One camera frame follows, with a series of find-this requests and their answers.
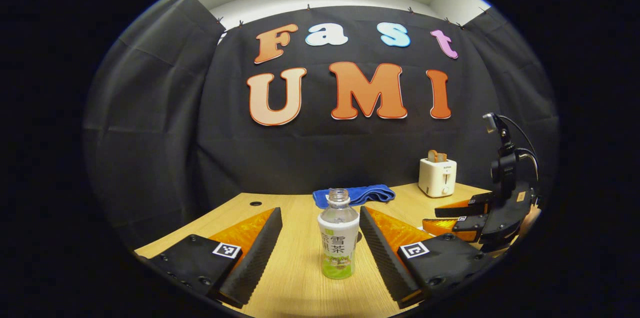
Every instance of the letter m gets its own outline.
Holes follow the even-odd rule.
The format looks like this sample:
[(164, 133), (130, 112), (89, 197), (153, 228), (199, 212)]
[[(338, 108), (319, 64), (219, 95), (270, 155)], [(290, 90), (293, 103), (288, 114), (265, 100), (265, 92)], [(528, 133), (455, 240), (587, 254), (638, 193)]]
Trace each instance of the letter m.
[(333, 63), (329, 65), (329, 70), (335, 74), (337, 82), (338, 105), (331, 111), (334, 119), (354, 119), (358, 116), (358, 110), (351, 105), (352, 96), (366, 117), (373, 114), (378, 98), (381, 100), (380, 108), (376, 111), (378, 117), (402, 119), (407, 116), (400, 91), (401, 67), (394, 64), (380, 64), (371, 82), (354, 63)]

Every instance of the blue towel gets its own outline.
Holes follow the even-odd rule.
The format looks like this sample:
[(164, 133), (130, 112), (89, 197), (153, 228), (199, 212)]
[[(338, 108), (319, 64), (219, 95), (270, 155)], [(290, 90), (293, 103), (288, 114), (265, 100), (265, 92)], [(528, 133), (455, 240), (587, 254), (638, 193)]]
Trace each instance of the blue towel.
[[(349, 206), (361, 205), (366, 201), (386, 202), (396, 197), (396, 193), (384, 184), (346, 189), (349, 192), (350, 200), (352, 200), (349, 202)], [(320, 209), (329, 207), (329, 203), (326, 201), (327, 197), (329, 197), (329, 189), (316, 190), (313, 192), (315, 205)]]

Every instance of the bottle label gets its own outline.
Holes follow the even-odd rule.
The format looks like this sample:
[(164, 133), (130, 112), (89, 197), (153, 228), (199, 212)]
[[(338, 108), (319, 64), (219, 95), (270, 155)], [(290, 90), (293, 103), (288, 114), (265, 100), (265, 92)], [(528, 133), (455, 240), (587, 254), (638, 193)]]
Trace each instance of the bottle label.
[(331, 279), (345, 279), (354, 273), (354, 250), (360, 220), (329, 223), (318, 218), (322, 238), (322, 273)]

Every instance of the table surface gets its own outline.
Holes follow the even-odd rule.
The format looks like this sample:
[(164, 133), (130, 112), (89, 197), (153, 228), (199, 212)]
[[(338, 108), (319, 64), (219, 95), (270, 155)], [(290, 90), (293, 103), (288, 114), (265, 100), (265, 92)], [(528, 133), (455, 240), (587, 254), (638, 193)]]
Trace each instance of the table surface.
[[(455, 185), (453, 195), (441, 198), (427, 197), (417, 183), (393, 186), (391, 189), (396, 195), (394, 200), (387, 203), (368, 201), (365, 205), (420, 227), (423, 218), (436, 218), (434, 208), (437, 206), (487, 192), (473, 186), (459, 183)], [(249, 205), (254, 201), (262, 202), (262, 205)], [(282, 210), (282, 230), (265, 272), (248, 304), (242, 309), (225, 304), (226, 306), (256, 317), (392, 316), (415, 307), (398, 309), (398, 304), (387, 291), (365, 238), (356, 245), (355, 272), (352, 277), (333, 280), (322, 274), (322, 243), (317, 223), (322, 209), (315, 206), (311, 194), (240, 193), (194, 222), (140, 247), (135, 252), (152, 258), (189, 234), (208, 238), (222, 229), (275, 207)], [(354, 209), (359, 212), (361, 207), (355, 206)]]

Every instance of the plastic bottle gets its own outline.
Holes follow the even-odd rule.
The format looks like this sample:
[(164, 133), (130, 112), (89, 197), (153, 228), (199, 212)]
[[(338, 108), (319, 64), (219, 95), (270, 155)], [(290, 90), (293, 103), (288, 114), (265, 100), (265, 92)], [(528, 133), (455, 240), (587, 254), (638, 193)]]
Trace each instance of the plastic bottle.
[(331, 189), (329, 207), (318, 215), (323, 247), (322, 273), (331, 279), (354, 274), (354, 250), (358, 238), (360, 214), (349, 206), (346, 189)]

